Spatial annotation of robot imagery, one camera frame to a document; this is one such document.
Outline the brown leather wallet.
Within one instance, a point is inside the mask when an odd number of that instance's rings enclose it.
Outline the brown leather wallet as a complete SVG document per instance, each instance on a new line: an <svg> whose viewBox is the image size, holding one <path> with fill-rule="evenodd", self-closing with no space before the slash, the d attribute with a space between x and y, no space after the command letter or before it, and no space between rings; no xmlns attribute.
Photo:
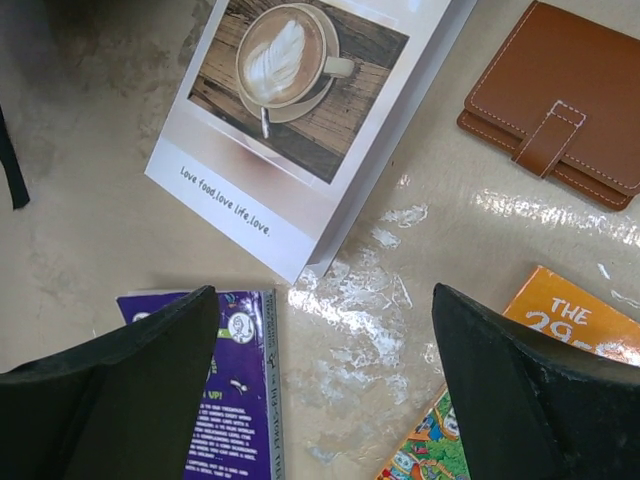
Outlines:
<svg viewBox="0 0 640 480"><path fill-rule="evenodd" d="M639 195L639 41L534 1L457 123L530 174L621 211Z"/></svg>

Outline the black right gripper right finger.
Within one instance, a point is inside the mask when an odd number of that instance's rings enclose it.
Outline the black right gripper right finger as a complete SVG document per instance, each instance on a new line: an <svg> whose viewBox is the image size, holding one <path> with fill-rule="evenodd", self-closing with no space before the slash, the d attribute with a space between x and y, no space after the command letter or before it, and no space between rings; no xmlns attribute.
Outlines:
<svg viewBox="0 0 640 480"><path fill-rule="evenodd" d="M639 369L435 285L432 319L474 479L636 479Z"/></svg>

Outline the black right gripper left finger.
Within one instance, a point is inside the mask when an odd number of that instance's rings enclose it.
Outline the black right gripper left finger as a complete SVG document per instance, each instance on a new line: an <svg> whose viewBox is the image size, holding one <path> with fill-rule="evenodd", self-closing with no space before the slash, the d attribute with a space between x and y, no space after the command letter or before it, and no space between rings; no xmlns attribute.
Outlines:
<svg viewBox="0 0 640 480"><path fill-rule="evenodd" d="M203 286L2 374L2 478L182 478L218 328Z"/></svg>

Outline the red backpack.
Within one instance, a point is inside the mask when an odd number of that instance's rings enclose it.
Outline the red backpack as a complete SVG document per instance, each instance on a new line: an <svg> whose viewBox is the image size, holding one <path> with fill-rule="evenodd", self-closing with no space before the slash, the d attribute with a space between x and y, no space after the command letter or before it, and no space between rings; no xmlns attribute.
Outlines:
<svg viewBox="0 0 640 480"><path fill-rule="evenodd" d="M30 202L30 196L2 110L0 110L0 159L7 178L12 207L14 210L22 209Z"/></svg>

